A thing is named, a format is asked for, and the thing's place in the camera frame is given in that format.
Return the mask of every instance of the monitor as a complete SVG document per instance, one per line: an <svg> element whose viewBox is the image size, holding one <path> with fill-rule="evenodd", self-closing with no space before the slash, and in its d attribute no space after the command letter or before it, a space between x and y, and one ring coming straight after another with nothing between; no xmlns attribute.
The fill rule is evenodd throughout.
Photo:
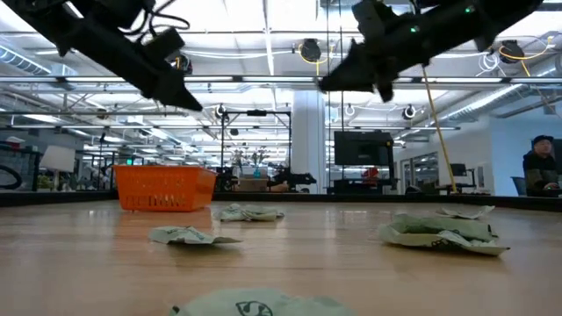
<svg viewBox="0 0 562 316"><path fill-rule="evenodd" d="M389 166L393 163L393 137L382 132L334 132L335 164Z"/></svg>
<svg viewBox="0 0 562 316"><path fill-rule="evenodd" d="M466 165L463 163L452 163L450 169L454 176L466 176Z"/></svg>

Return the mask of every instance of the crumpled paper bag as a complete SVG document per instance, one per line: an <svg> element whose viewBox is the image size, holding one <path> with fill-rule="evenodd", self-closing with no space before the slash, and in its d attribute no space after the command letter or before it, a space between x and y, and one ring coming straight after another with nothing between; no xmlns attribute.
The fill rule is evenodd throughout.
<svg viewBox="0 0 562 316"><path fill-rule="evenodd" d="M378 227L378 237L392 244L438 250L463 249L497 256L509 248L496 245L496 236L488 224L476 221L420 219L407 214L396 215L391 224Z"/></svg>
<svg viewBox="0 0 562 316"><path fill-rule="evenodd" d="M285 215L273 207L262 207L257 205L238 205L231 204L227 208L221 210L218 218L221 221L275 221L283 218Z"/></svg>
<svg viewBox="0 0 562 316"><path fill-rule="evenodd" d="M481 206L475 212L475 211L469 211L463 209L462 207L461 208L456 207L455 210L452 210L451 208L442 207L440 210L437 210L437 214L446 217L451 217L454 219L479 219L482 216L487 215L494 208L495 206Z"/></svg>
<svg viewBox="0 0 562 316"><path fill-rule="evenodd" d="M272 289L221 290L174 306L169 316L355 316L328 297L292 298Z"/></svg>
<svg viewBox="0 0 562 316"><path fill-rule="evenodd" d="M157 241L165 244L185 243L189 245L211 245L241 242L229 237L215 237L208 233L201 233L192 226L163 226L153 228L148 234L148 238L152 241Z"/></svg>

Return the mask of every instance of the orange plastic basket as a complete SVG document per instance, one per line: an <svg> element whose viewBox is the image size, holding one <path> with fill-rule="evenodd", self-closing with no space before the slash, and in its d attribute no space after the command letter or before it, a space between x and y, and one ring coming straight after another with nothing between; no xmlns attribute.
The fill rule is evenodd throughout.
<svg viewBox="0 0 562 316"><path fill-rule="evenodd" d="M213 199L216 173L200 167L113 166L124 210L189 212Z"/></svg>

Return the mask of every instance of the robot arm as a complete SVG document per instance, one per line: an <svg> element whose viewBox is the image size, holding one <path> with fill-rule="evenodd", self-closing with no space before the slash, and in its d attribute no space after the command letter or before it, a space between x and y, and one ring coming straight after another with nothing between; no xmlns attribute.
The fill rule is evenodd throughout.
<svg viewBox="0 0 562 316"><path fill-rule="evenodd" d="M396 16L386 5L363 0L352 7L364 42L351 42L348 56L322 78L322 91L369 91L377 85L382 99L393 99L392 82L401 71L475 40L480 52L495 37L535 11L543 0L414 0L414 15Z"/></svg>
<svg viewBox="0 0 562 316"><path fill-rule="evenodd" d="M148 16L155 15L155 0L3 1L55 43L60 56L75 48L124 78L146 98L188 110L202 110L185 88L184 72L166 60L185 45L175 28L153 33L152 40L144 45L139 40L129 40L127 33L119 29L130 29L141 13L144 26Z"/></svg>

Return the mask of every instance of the wooden tabletop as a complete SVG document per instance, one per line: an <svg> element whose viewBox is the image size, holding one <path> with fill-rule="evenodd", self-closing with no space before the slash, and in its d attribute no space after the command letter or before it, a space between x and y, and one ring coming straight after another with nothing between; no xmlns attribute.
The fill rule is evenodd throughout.
<svg viewBox="0 0 562 316"><path fill-rule="evenodd" d="M378 240L377 226L392 212L429 214L438 205L277 206L286 216L276 223L222 224L210 211L122 212L116 201L0 209L0 315L167 315L174 304L233 287L329 295L368 316L562 309L562 213L494 210L489 222L512 248L488 258ZM170 247L148 241L154 226L195 226L244 242Z"/></svg>

